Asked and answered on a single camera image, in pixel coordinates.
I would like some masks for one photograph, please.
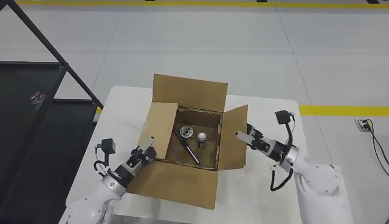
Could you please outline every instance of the screwdriver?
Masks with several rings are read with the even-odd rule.
[[[180,142],[181,142],[181,145],[189,152],[189,154],[193,157],[193,160],[197,163],[197,164],[200,164],[200,161],[198,160],[198,158],[196,157],[196,155],[193,153],[193,151],[189,148],[189,145],[187,143],[187,141],[180,135],[180,133],[174,129],[176,135],[178,136],[178,138],[180,139]]]

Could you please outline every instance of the black cable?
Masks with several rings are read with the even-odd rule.
[[[103,161],[97,160],[97,161],[95,161],[95,162],[93,163],[93,168],[95,169],[95,171],[98,171],[98,170],[97,170],[97,165],[98,165],[99,163],[100,163],[100,164],[103,164],[104,166],[106,166],[105,163],[104,163]],[[102,176],[102,177],[105,176],[105,175],[102,174],[101,172],[99,172],[98,174],[99,174],[100,176]]]
[[[287,130],[288,138],[287,138],[285,153],[283,154],[280,163],[284,162],[286,155],[291,150],[291,147],[293,145],[293,135],[292,135],[291,128],[289,127],[289,123],[285,124],[285,127],[286,127],[286,130]]]
[[[292,175],[293,175],[293,169],[291,168],[291,170],[289,170],[289,175],[286,177],[286,179],[284,179],[284,181],[282,181],[282,183],[280,183],[280,185],[273,188],[274,187],[274,178],[275,178],[275,169],[273,169],[273,171],[272,171],[272,183],[270,184],[270,191],[274,192],[274,191],[281,189],[291,179]]]
[[[374,153],[376,154],[376,157],[377,157],[378,162],[379,162],[379,164],[381,165],[382,169],[383,169],[383,170],[385,171],[385,173],[389,176],[388,171],[387,171],[387,170],[384,168],[384,166],[382,165],[381,160],[379,159],[378,154],[377,154],[377,149],[376,149],[376,144],[375,144],[375,142],[376,142],[376,143],[378,144],[378,146],[380,147],[381,152],[382,152],[382,155],[384,156],[385,161],[386,161],[387,164],[389,165],[389,161],[388,161],[387,156],[385,155],[384,149],[382,148],[381,144],[378,142],[376,136],[374,135],[374,124],[373,124],[373,121],[371,121],[371,119],[367,119],[366,122],[367,122],[367,129],[369,130],[369,132],[370,132],[371,135],[373,136],[373,148],[374,148]]]

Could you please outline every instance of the black panel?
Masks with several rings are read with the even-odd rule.
[[[0,221],[58,223],[89,143],[96,109],[92,100],[53,102],[1,208]]]
[[[33,66],[0,62],[1,202],[65,73],[59,63]],[[38,92],[41,99],[31,99]]]

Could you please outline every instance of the metal can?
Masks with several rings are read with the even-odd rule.
[[[197,134],[197,144],[198,144],[198,147],[203,149],[205,148],[205,142],[208,140],[208,136],[207,136],[207,133],[205,132],[199,132]]]

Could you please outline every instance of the box flap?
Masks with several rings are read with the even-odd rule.
[[[154,74],[153,102],[223,112],[227,83]]]
[[[223,114],[218,169],[238,169],[246,164],[246,144],[235,137],[236,131],[247,131],[248,105]]]
[[[217,186],[215,171],[152,161],[139,171],[127,192],[214,209]]]
[[[147,138],[154,137],[153,148],[159,159],[164,159],[166,156],[177,108],[176,103],[151,103],[148,111],[138,145],[141,145]]]

